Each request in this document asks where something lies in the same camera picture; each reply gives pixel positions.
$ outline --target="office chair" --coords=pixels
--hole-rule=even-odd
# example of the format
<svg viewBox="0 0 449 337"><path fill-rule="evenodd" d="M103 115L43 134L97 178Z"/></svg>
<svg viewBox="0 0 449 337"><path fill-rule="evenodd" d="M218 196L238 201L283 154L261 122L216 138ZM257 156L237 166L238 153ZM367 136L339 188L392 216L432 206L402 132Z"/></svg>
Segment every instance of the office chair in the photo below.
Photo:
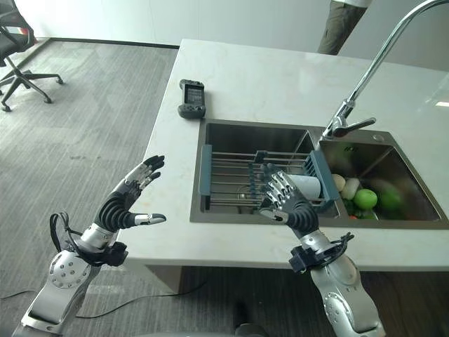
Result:
<svg viewBox="0 0 449 337"><path fill-rule="evenodd" d="M12 32L11 30L13 29L8 29L9 27L15 27L13 28L14 31L18 29L25 34ZM6 101L20 84L23 84L26 89L33 88L45 97L45 103L51 103L51 99L47 94L30 80L55 77L56 82L59 84L64 83L58 74L32 74L29 70L21 72L11 61L9 55L26 51L34 45L34 42L33 29L19 13L14 0L0 0L0 67L6 66L6 60L13 68L13 75L0 81L0 87L12 83L8 92L1 100L1 104L3 105L2 110L6 112L11 111L10 107L6 104Z"/></svg>

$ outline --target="cable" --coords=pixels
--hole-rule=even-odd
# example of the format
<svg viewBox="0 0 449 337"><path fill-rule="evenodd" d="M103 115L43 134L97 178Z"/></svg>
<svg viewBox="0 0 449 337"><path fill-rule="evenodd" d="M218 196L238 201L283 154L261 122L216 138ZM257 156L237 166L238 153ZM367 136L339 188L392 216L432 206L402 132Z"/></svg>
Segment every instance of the cable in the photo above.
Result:
<svg viewBox="0 0 449 337"><path fill-rule="evenodd" d="M111 309L111 310L109 310L109 311L106 311L106 312L104 312L104 313L102 313L102 314L98 314L98 315L95 315L95 316L78 316L78 315L77 315L77 316L75 316L75 317L76 317L76 318L81 318L81 319L92 319L92 318L103 317L103 316L106 316L106 315L108 315L108 314L110 314L110 313L112 313L112 312L114 312L114 311L116 311L116 310L118 310L118 309L120 309L120 308L122 308L122 307L128 305L128 304L131 304L131 303L136 302L136 301L138 301L138 300L142 300L143 298L154 298L154 297L179 297L179 296L189 295L190 293L194 293L195 291L198 291L199 289L203 288L203 286L205 286L206 283L208 283L208 280L204 281L203 283L199 284L198 286L194 287L193 289L190 289L190 290L188 290L188 291L185 291L184 293L171 293L171 294L168 294L168 295L148 295L148 296L140 296L140 297L134 298L133 300L129 300L128 302L125 302L125 303L123 303L123 304L120 304L118 307L115 307L114 309ZM8 296L5 296L5 297L1 297L0 300L6 300L7 298L12 298L12 297L21 295L21 294L23 294L23 293L29 293L29 292L35 293L36 291L35 291L35 290L32 290L32 289L22 290L22 291L19 291L18 293L13 293L12 295L8 295Z"/></svg>
<svg viewBox="0 0 449 337"><path fill-rule="evenodd" d="M33 289L27 289L27 290L22 290L19 291L18 293L13 293L12 295L7 295L5 297L0 297L0 300L6 300L7 298L12 298L12 297L16 297L18 295L21 295L23 293L35 293L36 291Z"/></svg>
<svg viewBox="0 0 449 337"><path fill-rule="evenodd" d="M172 293L172 294L169 294L169 295L148 295L148 296L140 296L140 297L134 298L133 300L129 300L128 302L125 302L125 303L123 303L123 304L120 304L118 307L115 307L114 309L108 310L108 311L106 311L106 312L104 312L104 313L102 313L102 314L98 314L98 315L95 315L95 316L78 316L78 315L77 315L77 316L75 316L75 317L76 317L76 318L82 318L82 319L92 319L92 318L103 317L103 316L106 316L106 315L108 315L108 314L110 314L110 313L112 313L112 312L114 312L114 311L116 311L116 310L118 310L118 309L124 307L125 305L131 304L131 303L136 302L136 301L138 301L138 300L142 300L143 298L153 298L153 297L178 297L178 296L188 295L188 294L190 294L190 293L193 293L193 292L195 292L195 291L201 289L207 282L208 282L208 280L204 281L204 282L201 283L200 285L198 285L198 286L196 286L195 288L193 288L193 289L191 289L191 290L189 290L189 291L186 291L186 292L184 292L184 293Z"/></svg>
<svg viewBox="0 0 449 337"><path fill-rule="evenodd" d="M323 262L321 264L321 267L331 264L332 262L337 260L341 255L343 255L343 253L346 251L346 248L348 247L348 241L353 238L354 238L353 234L351 234L351 232L348 232L346 233L346 235L342 236L339 240L331 241L330 242L331 244L337 244L336 247L339 247L340 249L338 249L337 253L332 258Z"/></svg>
<svg viewBox="0 0 449 337"><path fill-rule="evenodd" d="M60 240L58 234L56 233L56 225L58 224L59 218L62 219L62 225L64 226L64 230L67 233L67 236L69 237L70 246L76 251L78 256L83 260L85 260L89 265L93 265L94 267L100 267L101 265L103 265L104 262L92 260L87 254L85 254L83 251L79 249L78 245L73 239L72 234L81 236L83 233L77 232L76 230L70 228L69 214L67 214L67 212L54 213L50 216L50 235L56 247L56 250L58 250L58 253L61 251Z"/></svg>

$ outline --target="chrome faucet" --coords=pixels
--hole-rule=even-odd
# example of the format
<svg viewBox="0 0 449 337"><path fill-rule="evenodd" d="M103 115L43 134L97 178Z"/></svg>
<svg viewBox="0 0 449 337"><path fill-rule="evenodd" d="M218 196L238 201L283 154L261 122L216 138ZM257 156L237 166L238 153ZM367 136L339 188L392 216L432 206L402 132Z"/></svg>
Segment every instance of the chrome faucet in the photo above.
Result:
<svg viewBox="0 0 449 337"><path fill-rule="evenodd" d="M376 118L372 117L364 121L360 121L359 123L348 125L346 122L346 118L356 106L356 99L365 88L366 84L368 84L371 77L377 71L377 68L385 59L385 56L387 56L387 54L390 52L391 47L396 43L397 39L400 37L410 21L419 14L427 11L429 8L442 4L449 4L449 0L427 0L414 7L414 9L412 9L406 16L402 18L401 21L399 21L399 23L393 29L393 32L391 32L388 39L384 42L384 45L380 49L379 53L377 53L368 70L356 85L356 88L352 91L348 98L343 100L336 113L334 113L332 119L329 121L328 126L323 132L324 138L343 137L350 131L356 130L358 128L363 128L376 122Z"/></svg>

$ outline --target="white countertop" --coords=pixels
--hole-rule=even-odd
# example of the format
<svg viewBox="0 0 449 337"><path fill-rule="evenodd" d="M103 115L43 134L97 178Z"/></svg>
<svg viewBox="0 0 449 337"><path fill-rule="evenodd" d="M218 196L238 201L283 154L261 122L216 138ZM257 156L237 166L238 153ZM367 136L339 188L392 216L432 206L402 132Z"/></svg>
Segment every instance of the white countertop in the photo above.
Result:
<svg viewBox="0 0 449 337"><path fill-rule="evenodd" d="M325 126L369 62L314 53L183 40L145 158L166 156L162 176L131 211L163 213L167 222L121 231L128 258L148 265L289 268L298 240L282 225L191 223L198 121L177 114L179 82L206 88L206 117ZM376 117L449 214L449 75L383 64L357 100L349 121ZM347 254L362 270L449 270L449 230L321 227L329 239L351 230Z"/></svg>

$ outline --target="gray carpet floor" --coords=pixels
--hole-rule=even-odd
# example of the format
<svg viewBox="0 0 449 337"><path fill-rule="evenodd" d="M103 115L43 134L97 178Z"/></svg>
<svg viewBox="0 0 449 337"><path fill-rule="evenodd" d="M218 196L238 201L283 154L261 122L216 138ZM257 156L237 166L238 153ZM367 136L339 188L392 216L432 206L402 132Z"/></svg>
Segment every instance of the gray carpet floor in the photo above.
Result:
<svg viewBox="0 0 449 337"><path fill-rule="evenodd" d="M0 111L0 297L38 290L55 254L48 217L67 211L75 230L142 159L176 50L50 42L27 64L65 80L20 88ZM449 273L367 272L362 278L388 336L449 336ZM186 267L178 297L137 300L96 319L76 318L66 336L135 336L157 331L232 332L241 300L270 336L333 336L309 275L290 270ZM122 267L104 267L79 315L98 315L162 293ZM0 333L14 329L34 297L0 300Z"/></svg>

